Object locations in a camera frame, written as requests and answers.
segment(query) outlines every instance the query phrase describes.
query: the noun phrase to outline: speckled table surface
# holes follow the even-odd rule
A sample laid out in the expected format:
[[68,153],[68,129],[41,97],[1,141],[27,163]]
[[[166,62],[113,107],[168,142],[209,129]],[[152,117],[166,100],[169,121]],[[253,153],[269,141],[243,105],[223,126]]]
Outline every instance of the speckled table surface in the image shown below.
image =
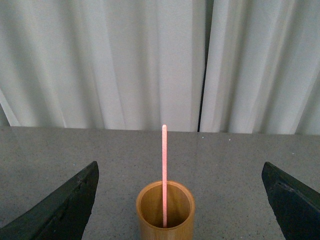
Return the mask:
[[[160,180],[161,132],[0,127],[0,227],[92,161],[99,183],[83,240],[138,240],[135,201]],[[320,192],[320,136],[168,132],[168,179],[196,202],[195,240],[283,240],[261,179],[269,161]]]

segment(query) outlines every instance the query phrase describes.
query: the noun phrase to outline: cylindrical container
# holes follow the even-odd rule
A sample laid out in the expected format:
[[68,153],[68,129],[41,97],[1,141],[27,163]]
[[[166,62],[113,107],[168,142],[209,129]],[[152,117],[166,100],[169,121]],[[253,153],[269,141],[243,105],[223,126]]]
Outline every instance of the cylindrical container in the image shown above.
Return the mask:
[[167,228],[163,228],[162,181],[150,183],[136,199],[141,240],[192,240],[195,209],[191,192],[167,181]]

